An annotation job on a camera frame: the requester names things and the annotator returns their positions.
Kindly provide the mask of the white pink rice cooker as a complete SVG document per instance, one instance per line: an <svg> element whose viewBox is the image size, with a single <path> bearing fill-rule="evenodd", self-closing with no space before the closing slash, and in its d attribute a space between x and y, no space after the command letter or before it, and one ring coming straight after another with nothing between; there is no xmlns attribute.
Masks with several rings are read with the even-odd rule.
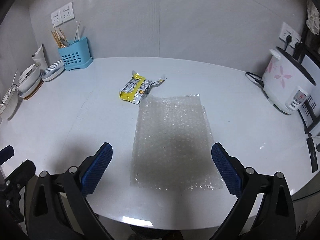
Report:
<svg viewBox="0 0 320 240"><path fill-rule="evenodd" d="M290 54L271 49L270 62L262 76L268 101L287 115L297 111L316 87L309 72Z"/></svg>

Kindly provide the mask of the blue utensil holder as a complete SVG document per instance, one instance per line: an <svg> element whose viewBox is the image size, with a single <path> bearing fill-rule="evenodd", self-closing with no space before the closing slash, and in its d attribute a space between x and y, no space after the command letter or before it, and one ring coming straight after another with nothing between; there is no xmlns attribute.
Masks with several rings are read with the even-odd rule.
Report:
<svg viewBox="0 0 320 240"><path fill-rule="evenodd" d="M66 48L59 48L57 51L65 65L66 71L84 69L93 62L87 37L82 37L72 45Z"/></svg>

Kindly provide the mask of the left wall socket pair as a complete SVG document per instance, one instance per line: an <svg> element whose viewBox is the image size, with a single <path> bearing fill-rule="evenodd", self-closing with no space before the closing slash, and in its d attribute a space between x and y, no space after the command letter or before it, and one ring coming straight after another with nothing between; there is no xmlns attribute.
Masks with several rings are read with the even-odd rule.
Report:
<svg viewBox="0 0 320 240"><path fill-rule="evenodd" d="M73 4L69 2L68 4L62 6L61 8L55 10L50 15L52 25L57 27L63 23L66 23L75 18L73 12Z"/></svg>

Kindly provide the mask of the hanging white cloth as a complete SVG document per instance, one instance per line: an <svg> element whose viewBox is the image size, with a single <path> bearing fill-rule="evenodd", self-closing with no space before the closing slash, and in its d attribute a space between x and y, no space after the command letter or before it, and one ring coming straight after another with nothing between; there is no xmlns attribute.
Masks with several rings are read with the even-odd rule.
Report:
<svg viewBox="0 0 320 240"><path fill-rule="evenodd" d="M312 2L307 0L307 20L306 25L314 35L319 35L319 11Z"/></svg>

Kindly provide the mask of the white microwave oven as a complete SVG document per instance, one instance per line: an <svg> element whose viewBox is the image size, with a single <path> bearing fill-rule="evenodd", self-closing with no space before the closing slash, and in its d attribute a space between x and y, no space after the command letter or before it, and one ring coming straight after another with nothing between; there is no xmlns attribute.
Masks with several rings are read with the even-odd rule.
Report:
<svg viewBox="0 0 320 240"><path fill-rule="evenodd" d="M307 134L307 146L309 149L312 173L318 170L317 153L319 153L319 57L305 54L302 66L316 81L316 87L307 97L299 110L304 122L304 130Z"/></svg>

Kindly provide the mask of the right wall socket pair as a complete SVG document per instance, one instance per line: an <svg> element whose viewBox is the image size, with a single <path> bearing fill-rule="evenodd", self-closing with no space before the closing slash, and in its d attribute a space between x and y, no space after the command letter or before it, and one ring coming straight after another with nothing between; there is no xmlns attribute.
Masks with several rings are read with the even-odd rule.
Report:
<svg viewBox="0 0 320 240"><path fill-rule="evenodd" d="M289 46L291 48L295 48L296 44L301 42L301 36L293 28L291 28L287 23L283 22L281 31L279 34L279 38L282 41L286 42L288 36L291 36L291 42L289 43Z"/></svg>

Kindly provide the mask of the blue patterned plate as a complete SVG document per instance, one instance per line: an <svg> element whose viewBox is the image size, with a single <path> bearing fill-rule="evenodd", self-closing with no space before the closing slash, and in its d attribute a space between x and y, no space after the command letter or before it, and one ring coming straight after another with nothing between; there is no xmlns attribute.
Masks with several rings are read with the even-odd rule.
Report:
<svg viewBox="0 0 320 240"><path fill-rule="evenodd" d="M62 60L56 61L42 73L42 81L49 82L58 77L65 70Z"/></svg>

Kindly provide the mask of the wooden round coaster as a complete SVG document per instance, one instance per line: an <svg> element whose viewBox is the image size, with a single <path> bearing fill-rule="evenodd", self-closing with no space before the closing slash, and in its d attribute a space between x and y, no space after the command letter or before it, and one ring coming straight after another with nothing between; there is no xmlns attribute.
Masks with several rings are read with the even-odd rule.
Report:
<svg viewBox="0 0 320 240"><path fill-rule="evenodd" d="M42 84L43 84L43 81L41 80L39 82L39 84L36 87L34 87L33 90L29 90L29 91L25 92L24 94L21 94L21 98L23 100L30 99L39 90L39 88L42 86Z"/></svg>

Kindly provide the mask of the clear bubble wrap sheet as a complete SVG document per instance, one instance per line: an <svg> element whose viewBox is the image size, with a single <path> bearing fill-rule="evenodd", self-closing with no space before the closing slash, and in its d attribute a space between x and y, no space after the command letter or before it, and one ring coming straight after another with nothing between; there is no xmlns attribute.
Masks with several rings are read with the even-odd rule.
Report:
<svg viewBox="0 0 320 240"><path fill-rule="evenodd" d="M132 186L161 191L223 187L211 157L214 143L200 96L146 96L139 104L133 143Z"/></svg>

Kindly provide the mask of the white bowl with spoon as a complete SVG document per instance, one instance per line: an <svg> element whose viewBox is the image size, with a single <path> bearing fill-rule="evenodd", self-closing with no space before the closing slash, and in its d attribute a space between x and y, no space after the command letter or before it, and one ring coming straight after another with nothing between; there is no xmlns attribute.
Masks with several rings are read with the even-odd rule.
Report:
<svg viewBox="0 0 320 240"><path fill-rule="evenodd" d="M18 104L18 89L15 84L17 72L14 75L12 85L1 100L1 119L9 119L13 115Z"/></svg>

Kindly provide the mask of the stacked white bowls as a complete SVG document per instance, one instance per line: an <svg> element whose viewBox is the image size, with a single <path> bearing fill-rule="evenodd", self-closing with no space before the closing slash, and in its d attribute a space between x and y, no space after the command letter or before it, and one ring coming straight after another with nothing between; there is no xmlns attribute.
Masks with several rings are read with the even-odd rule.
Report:
<svg viewBox="0 0 320 240"><path fill-rule="evenodd" d="M21 94L29 90L33 90L41 81L41 72L37 64L29 66L18 78L17 89L19 91L19 97Z"/></svg>

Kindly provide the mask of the yellow silver snack wrapper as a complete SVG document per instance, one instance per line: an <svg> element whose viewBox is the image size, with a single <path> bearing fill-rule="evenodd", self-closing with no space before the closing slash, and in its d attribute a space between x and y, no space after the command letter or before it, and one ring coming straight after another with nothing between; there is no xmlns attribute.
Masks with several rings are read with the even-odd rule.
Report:
<svg viewBox="0 0 320 240"><path fill-rule="evenodd" d="M166 79L163 75L157 81L153 81L133 70L130 81L119 91L119 98L138 105L144 95L149 94L153 87L160 86Z"/></svg>

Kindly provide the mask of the wall socket pair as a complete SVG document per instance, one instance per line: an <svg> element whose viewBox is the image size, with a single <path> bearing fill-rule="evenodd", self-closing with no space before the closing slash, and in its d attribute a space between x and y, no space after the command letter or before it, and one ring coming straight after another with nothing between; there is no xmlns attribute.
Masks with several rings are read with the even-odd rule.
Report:
<svg viewBox="0 0 320 240"><path fill-rule="evenodd" d="M61 8L55 10L50 15L52 25L57 27L63 23L66 23L75 18L73 12L73 4L69 2L68 4L62 6Z"/></svg>
<svg viewBox="0 0 320 240"><path fill-rule="evenodd" d="M293 28L291 28L287 23L283 22L281 31L279 34L279 38L282 41L286 42L288 36L291 36L291 42L289 43L289 46L291 48L295 48L296 44L301 42L301 36Z"/></svg>

